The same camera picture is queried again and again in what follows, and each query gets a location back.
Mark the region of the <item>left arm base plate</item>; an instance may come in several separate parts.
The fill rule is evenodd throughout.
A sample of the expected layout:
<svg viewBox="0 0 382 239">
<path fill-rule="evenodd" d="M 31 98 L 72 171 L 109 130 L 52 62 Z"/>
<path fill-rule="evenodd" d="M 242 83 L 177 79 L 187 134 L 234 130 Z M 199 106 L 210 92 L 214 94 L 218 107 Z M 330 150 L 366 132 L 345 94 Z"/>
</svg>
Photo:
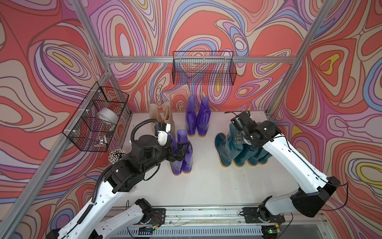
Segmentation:
<svg viewBox="0 0 382 239">
<path fill-rule="evenodd" d="M 160 226 L 165 223 L 166 209 L 165 208 L 154 208 L 152 213 L 149 214 L 150 218 L 147 219 L 146 216 L 135 225 L 153 225 Z"/>
</svg>

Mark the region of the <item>teal rain boot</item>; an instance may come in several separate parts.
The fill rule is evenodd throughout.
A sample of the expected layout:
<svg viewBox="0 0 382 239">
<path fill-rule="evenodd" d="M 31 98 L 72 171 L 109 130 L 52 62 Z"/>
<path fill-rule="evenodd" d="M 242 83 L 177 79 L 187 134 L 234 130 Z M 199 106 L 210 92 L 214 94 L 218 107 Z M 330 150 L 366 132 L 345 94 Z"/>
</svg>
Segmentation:
<svg viewBox="0 0 382 239">
<path fill-rule="evenodd" d="M 227 135 L 219 133 L 215 137 L 215 147 L 218 151 L 222 166 L 229 167 L 233 160 L 242 152 L 243 145 L 235 143 L 236 127 L 233 123 L 229 125 Z"/>
<path fill-rule="evenodd" d="M 239 153 L 239 155 L 235 158 L 234 163 L 237 167 L 243 167 L 245 162 L 258 151 L 252 145 L 244 144 L 243 150 Z"/>
<path fill-rule="evenodd" d="M 268 162 L 269 157 L 269 153 L 263 148 L 260 148 L 248 159 L 248 163 L 251 166 L 256 166 L 258 164 L 264 165 Z"/>
<path fill-rule="evenodd" d="M 263 146 L 269 141 L 272 141 L 274 137 L 276 137 L 280 130 L 277 127 L 277 123 L 272 120 L 267 120 L 260 123 L 260 147 L 258 148 L 258 152 L 256 154 L 258 164 L 264 165 L 268 162 L 269 158 L 272 156 L 268 151 L 266 151 Z"/>
</svg>

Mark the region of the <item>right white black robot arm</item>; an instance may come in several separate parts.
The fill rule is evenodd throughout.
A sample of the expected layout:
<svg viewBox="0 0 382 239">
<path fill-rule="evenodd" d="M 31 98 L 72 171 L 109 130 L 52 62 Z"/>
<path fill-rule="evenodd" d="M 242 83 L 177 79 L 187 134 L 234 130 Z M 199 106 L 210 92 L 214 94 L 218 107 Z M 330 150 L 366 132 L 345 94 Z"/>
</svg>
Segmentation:
<svg viewBox="0 0 382 239">
<path fill-rule="evenodd" d="M 305 159 L 272 121 L 256 123 L 249 112 L 241 112 L 231 119 L 231 123 L 237 130 L 235 143 L 267 151 L 298 184 L 298 189 L 288 194 L 267 197 L 254 213 L 260 221 L 268 223 L 276 216 L 293 212 L 313 218 L 342 187 L 335 176 L 326 176 Z"/>
</svg>

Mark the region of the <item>beige rain boot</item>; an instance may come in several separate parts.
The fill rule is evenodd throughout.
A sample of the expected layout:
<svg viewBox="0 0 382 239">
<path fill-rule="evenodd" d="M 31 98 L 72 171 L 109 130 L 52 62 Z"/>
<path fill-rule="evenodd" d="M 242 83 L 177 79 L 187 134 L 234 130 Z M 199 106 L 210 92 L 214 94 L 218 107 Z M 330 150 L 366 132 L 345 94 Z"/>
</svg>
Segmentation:
<svg viewBox="0 0 382 239">
<path fill-rule="evenodd" d="M 164 114 L 164 117 L 163 117 L 164 123 L 170 124 L 170 127 L 171 127 L 170 133 L 172 135 L 175 135 L 175 123 L 173 120 L 173 114 L 172 114 L 172 108 L 171 108 L 170 102 L 165 102 L 162 105 L 162 110 Z"/>
<path fill-rule="evenodd" d="M 156 104 L 149 105 L 149 116 L 150 119 L 155 119 L 158 122 L 163 122 L 162 116 L 159 112 L 159 107 Z"/>
</svg>

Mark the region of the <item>thin purple rain boot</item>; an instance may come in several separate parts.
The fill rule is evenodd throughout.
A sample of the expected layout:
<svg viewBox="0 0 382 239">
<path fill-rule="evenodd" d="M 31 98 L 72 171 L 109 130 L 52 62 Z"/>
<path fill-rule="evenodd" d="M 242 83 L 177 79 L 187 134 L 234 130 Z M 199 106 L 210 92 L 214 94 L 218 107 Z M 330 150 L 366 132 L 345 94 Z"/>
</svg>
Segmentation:
<svg viewBox="0 0 382 239">
<path fill-rule="evenodd" d="M 186 106 L 186 128 L 189 136 L 194 136 L 197 128 L 195 97 L 190 96 Z"/>
</svg>

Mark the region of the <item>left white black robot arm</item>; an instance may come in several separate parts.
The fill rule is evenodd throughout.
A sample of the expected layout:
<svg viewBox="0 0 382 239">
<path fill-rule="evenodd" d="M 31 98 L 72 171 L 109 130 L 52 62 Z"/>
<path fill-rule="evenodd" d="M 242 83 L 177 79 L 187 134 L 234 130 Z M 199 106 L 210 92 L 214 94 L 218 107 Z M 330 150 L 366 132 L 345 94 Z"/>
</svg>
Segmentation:
<svg viewBox="0 0 382 239">
<path fill-rule="evenodd" d="M 183 162 L 190 142 L 176 142 L 171 137 L 171 124 L 147 119 L 137 124 L 130 135 L 132 149 L 121 160 L 110 165 L 99 176 L 91 200 L 64 227 L 51 230 L 48 239 L 110 239 L 123 228 L 149 223 L 151 204 L 138 199 L 130 208 L 103 220 L 113 204 L 141 181 L 146 173 L 160 169 L 163 161 Z"/>
</svg>

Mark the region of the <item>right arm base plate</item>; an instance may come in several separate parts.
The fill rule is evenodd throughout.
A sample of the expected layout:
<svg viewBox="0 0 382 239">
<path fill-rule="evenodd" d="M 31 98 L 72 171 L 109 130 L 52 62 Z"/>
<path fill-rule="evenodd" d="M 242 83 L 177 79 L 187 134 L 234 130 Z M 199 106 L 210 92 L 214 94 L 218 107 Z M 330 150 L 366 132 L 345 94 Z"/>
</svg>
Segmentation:
<svg viewBox="0 0 382 239">
<path fill-rule="evenodd" d="M 266 209 L 259 207 L 244 207 L 239 215 L 244 217 L 247 224 L 276 225 L 286 221 L 283 215 L 272 215 Z"/>
</svg>

